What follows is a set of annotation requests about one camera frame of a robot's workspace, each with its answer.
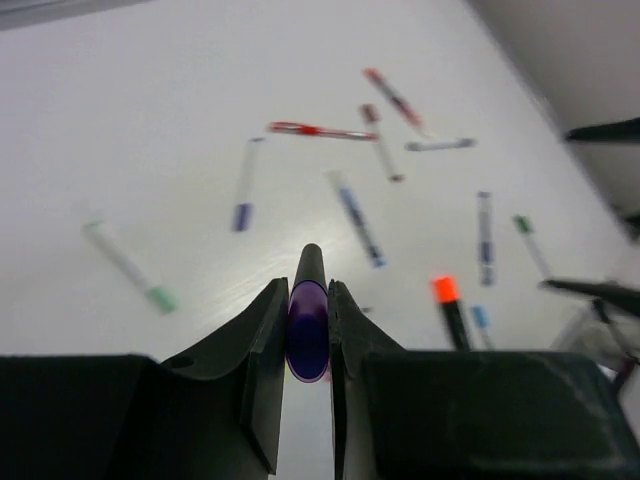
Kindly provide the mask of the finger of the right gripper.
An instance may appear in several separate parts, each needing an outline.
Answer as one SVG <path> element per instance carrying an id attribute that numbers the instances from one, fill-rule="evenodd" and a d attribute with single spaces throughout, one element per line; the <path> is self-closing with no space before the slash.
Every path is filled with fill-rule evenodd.
<path id="1" fill-rule="evenodd" d="M 640 118 L 575 128 L 568 131 L 564 139 L 579 143 L 638 144 Z"/>
<path id="2" fill-rule="evenodd" d="M 629 315 L 639 317 L 639 291 L 630 287 L 611 282 L 586 282 L 560 278 L 545 279 L 540 286 L 597 298 Z"/>

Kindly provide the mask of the orange cap black highlighter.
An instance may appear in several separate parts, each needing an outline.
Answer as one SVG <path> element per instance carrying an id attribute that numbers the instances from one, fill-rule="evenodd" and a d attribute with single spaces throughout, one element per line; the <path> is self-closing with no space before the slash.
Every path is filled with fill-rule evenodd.
<path id="1" fill-rule="evenodd" d="M 460 308 L 460 296 L 451 276 L 440 276 L 432 281 L 432 290 L 444 319 L 449 339 L 456 351 L 471 351 L 464 316 Z"/>

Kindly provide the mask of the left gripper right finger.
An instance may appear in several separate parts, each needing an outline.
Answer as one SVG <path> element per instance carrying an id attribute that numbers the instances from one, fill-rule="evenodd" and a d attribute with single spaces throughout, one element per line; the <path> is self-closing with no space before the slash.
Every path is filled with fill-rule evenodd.
<path id="1" fill-rule="evenodd" d="M 329 286 L 338 479 L 635 479 L 639 446 L 591 360 L 407 350 Z"/>

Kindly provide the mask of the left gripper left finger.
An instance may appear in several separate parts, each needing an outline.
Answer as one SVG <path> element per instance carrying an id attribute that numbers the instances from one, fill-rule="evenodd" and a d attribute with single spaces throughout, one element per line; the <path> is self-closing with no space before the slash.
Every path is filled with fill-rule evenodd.
<path id="1" fill-rule="evenodd" d="M 277 467 L 288 283 L 186 350 L 5 356 L 5 479 L 265 479 Z"/>

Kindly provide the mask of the purple cap black highlighter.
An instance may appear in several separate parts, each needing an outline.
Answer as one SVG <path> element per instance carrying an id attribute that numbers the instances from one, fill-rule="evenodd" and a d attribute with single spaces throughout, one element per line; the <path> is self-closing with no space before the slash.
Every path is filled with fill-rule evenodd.
<path id="1" fill-rule="evenodd" d="M 299 259 L 290 294 L 285 357 L 299 381 L 320 380 L 329 365 L 328 289 L 323 254 L 307 244 Z"/>

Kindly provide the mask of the mint cap white marker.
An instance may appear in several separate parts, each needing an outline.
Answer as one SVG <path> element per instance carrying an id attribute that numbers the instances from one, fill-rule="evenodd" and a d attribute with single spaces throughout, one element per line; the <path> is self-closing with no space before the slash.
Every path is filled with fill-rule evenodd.
<path id="1" fill-rule="evenodd" d="M 177 310 L 178 302 L 173 293 L 136 257 L 117 230 L 104 221 L 93 221 L 85 224 L 82 231 L 158 312 L 170 314 Z"/>

